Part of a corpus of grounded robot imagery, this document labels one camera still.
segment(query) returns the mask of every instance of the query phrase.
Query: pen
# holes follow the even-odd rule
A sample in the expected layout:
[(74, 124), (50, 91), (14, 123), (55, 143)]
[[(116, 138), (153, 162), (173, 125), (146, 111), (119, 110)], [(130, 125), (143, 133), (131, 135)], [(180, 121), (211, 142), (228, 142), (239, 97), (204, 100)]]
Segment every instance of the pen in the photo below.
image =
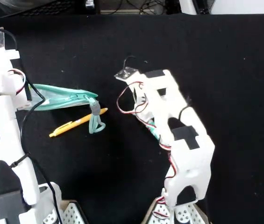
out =
[[(105, 113), (108, 110), (108, 108), (103, 108), (100, 110), (100, 115)], [(58, 128), (55, 129), (55, 131), (51, 134), (49, 134), (49, 136), (52, 137), (56, 137), (64, 132), (67, 132), (68, 130), (71, 130), (74, 127), (77, 127), (85, 122), (88, 122), (90, 120), (91, 114), (86, 115), (85, 117), (80, 118), (79, 120), (76, 120), (74, 122), (70, 121)]]

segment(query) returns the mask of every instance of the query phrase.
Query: table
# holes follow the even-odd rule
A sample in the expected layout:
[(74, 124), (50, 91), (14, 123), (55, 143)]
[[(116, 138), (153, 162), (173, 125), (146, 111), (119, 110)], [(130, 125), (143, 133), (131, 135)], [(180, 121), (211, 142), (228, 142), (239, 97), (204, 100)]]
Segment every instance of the table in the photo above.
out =
[(35, 112), (27, 124), (29, 150), (90, 223), (140, 223), (169, 167), (149, 131), (116, 109), (125, 84), (113, 75), (130, 54), (138, 59), (129, 66), (171, 70), (216, 145), (213, 223), (264, 223), (264, 15), (14, 17), (0, 26), (17, 36), (32, 82), (93, 91), (109, 108), (106, 129), (92, 135), (85, 125), (48, 137), (87, 106)]

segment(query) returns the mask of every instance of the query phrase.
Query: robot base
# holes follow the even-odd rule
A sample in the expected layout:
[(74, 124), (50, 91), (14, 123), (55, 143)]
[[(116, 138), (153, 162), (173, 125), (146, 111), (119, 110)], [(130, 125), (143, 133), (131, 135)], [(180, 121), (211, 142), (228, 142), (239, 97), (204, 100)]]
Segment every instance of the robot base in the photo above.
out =
[[(76, 201), (62, 201), (61, 207), (64, 208), (62, 214), (63, 224), (88, 224), (88, 221)], [(58, 224), (57, 214), (53, 210), (43, 221), (44, 224)]]
[(158, 204), (155, 199), (141, 224), (208, 224), (208, 221), (194, 203), (176, 206), (170, 213), (166, 204)]

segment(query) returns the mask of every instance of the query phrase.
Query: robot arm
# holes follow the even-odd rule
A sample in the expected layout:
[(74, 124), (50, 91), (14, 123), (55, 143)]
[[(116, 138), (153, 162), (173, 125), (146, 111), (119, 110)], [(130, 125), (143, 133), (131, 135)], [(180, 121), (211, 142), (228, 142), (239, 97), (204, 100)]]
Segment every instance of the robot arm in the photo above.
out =
[[(22, 192), (0, 195), (0, 224), (42, 224), (47, 215), (54, 212), (53, 195), (47, 184), (38, 186), (32, 162), (25, 156), (21, 146), (15, 111), (27, 104), (27, 96), (23, 91), (25, 74), (22, 77), (13, 74), (18, 70), (13, 69), (10, 60), (17, 58), (18, 51), (5, 50), (4, 34), (0, 31), (0, 161), (11, 166), (22, 158), (12, 168), (20, 179)], [(60, 188), (55, 183), (51, 185), (59, 205)]]
[[(169, 152), (171, 166), (165, 177), (162, 196), (157, 202), (165, 204), (170, 215), (159, 214), (158, 218), (167, 217), (175, 223), (177, 218), (174, 213), (177, 213), (178, 207), (192, 206), (206, 195), (214, 144), (168, 70), (141, 74), (136, 69), (125, 67), (115, 77), (126, 82), (133, 92), (135, 105), (129, 113), (144, 123), (157, 138), (160, 147)], [(172, 118), (175, 120), (174, 127), (169, 122)], [(182, 192), (189, 187), (194, 195), (184, 197)]]

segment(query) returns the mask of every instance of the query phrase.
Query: pen clip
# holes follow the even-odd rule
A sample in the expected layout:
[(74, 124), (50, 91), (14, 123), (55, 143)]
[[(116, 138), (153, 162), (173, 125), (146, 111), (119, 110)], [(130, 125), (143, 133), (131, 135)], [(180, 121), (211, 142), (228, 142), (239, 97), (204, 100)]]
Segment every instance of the pen clip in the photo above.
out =
[(68, 122), (68, 123), (66, 123), (64, 125), (61, 125), (60, 127), (56, 128), (55, 131), (58, 131), (59, 129), (61, 129), (61, 128), (65, 127), (65, 126), (68, 126), (71, 123), (72, 123), (72, 121), (70, 121), (70, 122)]

